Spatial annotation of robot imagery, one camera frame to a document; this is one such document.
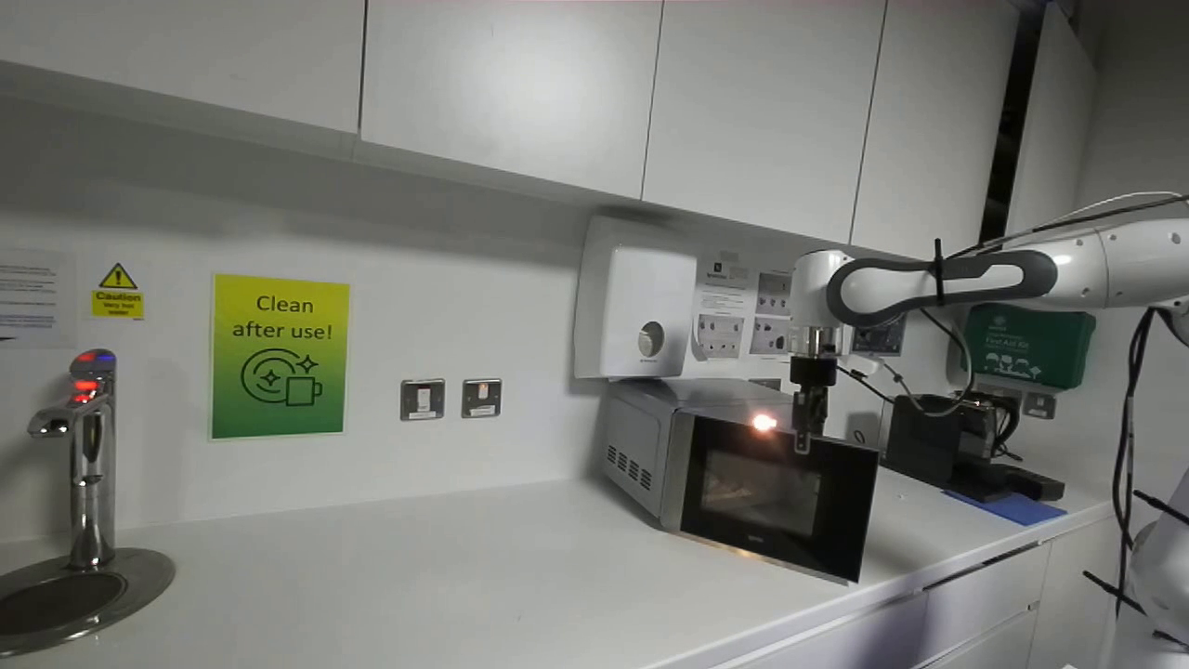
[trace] green device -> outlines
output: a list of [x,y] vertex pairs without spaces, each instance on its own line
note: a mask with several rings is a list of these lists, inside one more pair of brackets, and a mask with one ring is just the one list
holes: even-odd
[[1082,381],[1091,328],[1087,311],[972,304],[966,344],[976,375],[1068,391]]

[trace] robotic arm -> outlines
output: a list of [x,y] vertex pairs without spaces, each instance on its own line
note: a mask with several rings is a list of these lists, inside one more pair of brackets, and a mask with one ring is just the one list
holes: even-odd
[[790,401],[803,438],[822,436],[834,381],[834,328],[873,328],[925,304],[1033,299],[1056,307],[1159,304],[1189,344],[1189,218],[1149,218],[1082,235],[1035,235],[950,261],[849,261],[838,249],[797,261],[803,344]]
[[[826,422],[832,387],[832,335],[838,322],[870,328],[925,304],[1033,299],[1056,307],[1159,307],[1189,344],[1189,218],[1149,218],[1108,229],[1029,235],[984,254],[935,265],[849,261],[812,254],[796,266],[806,339],[790,360],[796,422],[811,438]],[[1189,477],[1164,515],[1133,547],[1129,587],[1144,618],[1189,640]]]
[[834,265],[822,296],[834,322],[870,328],[922,304],[1035,299],[1059,307],[1159,304],[1189,311],[1189,218],[1035,239],[941,265]]

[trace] microwave door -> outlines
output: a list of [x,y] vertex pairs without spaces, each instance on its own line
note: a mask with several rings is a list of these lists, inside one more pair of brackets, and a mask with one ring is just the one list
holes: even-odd
[[699,418],[684,531],[857,579],[878,454]]

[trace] cable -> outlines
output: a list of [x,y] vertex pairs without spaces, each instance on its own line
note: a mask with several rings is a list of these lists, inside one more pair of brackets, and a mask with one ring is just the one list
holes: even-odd
[[898,375],[898,366],[893,366],[884,356],[873,356],[880,366],[888,366],[893,381],[904,391],[904,397],[930,418],[945,418],[945,417],[953,417],[961,403],[950,401],[947,410],[933,413],[922,403],[922,397],[905,387],[905,377]]
[[930,307],[916,307],[916,311],[959,344],[961,375],[966,375],[961,391],[969,394],[972,391],[972,351],[969,351],[966,339],[959,330],[950,330],[947,322],[941,322]]
[[[1144,610],[1138,598],[1129,598],[1123,587],[1109,587],[1108,579],[1099,579],[1099,576],[1087,572],[1087,568],[1085,568],[1082,576],[1085,576],[1087,583],[1102,587],[1102,592],[1108,592],[1109,598],[1119,598],[1127,610],[1149,618],[1149,610]],[[1172,643],[1172,648],[1189,650],[1176,634],[1169,634],[1169,633],[1164,633],[1164,628],[1154,628],[1153,640],[1164,640],[1164,643]]]
[[1127,356],[1127,394],[1123,394],[1123,422],[1119,422],[1119,447],[1114,447],[1114,477],[1109,477],[1109,510],[1114,510],[1114,522],[1119,522],[1119,592],[1127,594],[1127,561],[1133,550],[1133,534],[1129,534],[1129,515],[1133,515],[1133,485],[1138,485],[1138,432],[1133,432],[1133,394],[1140,387],[1144,375],[1144,356],[1149,356],[1149,330],[1153,330],[1153,317],[1159,307],[1149,307],[1138,322],[1138,330],[1129,335],[1129,356]]
[[[1159,195],[1159,200],[1144,200],[1144,203],[1127,203],[1127,209],[1108,209],[1108,213],[1099,213],[1102,203],[1133,200],[1133,195],[1153,195],[1153,194],[1164,194],[1164,195]],[[1016,235],[1004,235],[1004,239],[988,239],[988,241],[966,246],[966,249],[950,254],[947,261],[976,256],[976,254],[988,254],[988,249],[1004,249],[1008,241],[1016,241],[1016,239],[1033,239],[1033,235],[1046,235],[1046,229],[1062,229],[1062,226],[1082,226],[1082,221],[1091,221],[1091,218],[1109,218],[1109,214],[1168,209],[1168,203],[1182,203],[1182,200],[1189,200],[1185,189],[1133,189],[1133,194],[1102,195],[1102,200],[1091,200],[1091,203],[1085,203],[1085,209],[1065,213],[1062,218],[1035,221],[1035,226],[1016,229]]]
[[843,366],[843,365],[838,365],[838,370],[843,370],[847,377],[854,377],[857,387],[867,387],[870,394],[878,394],[880,401],[893,403],[893,397],[888,397],[884,391],[878,391],[857,366]]
[[1159,510],[1164,515],[1172,515],[1172,521],[1189,522],[1189,515],[1176,511],[1172,505],[1168,505],[1168,503],[1159,503],[1159,498],[1153,498],[1153,493],[1144,493],[1144,491],[1138,491],[1138,498],[1149,503],[1153,510]]
[[1016,427],[1016,410],[1011,403],[994,403],[994,441],[993,441],[993,462],[994,457],[1008,457],[1008,462],[1024,462],[1020,454],[1008,449],[1008,438],[1014,436]]

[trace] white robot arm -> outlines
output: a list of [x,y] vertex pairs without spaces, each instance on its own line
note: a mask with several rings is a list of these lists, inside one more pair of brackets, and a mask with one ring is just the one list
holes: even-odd
[[[811,328],[870,328],[925,304],[1029,299],[1056,307],[1159,307],[1189,344],[1189,218],[1149,218],[1082,235],[1033,235],[935,265],[812,254],[796,286]],[[1133,543],[1129,594],[1153,628],[1189,643],[1189,472],[1164,515]]]
[[834,322],[880,322],[922,304],[1033,299],[1056,307],[1159,304],[1189,311],[1189,218],[1046,235],[941,265],[811,261],[827,281],[811,286]]

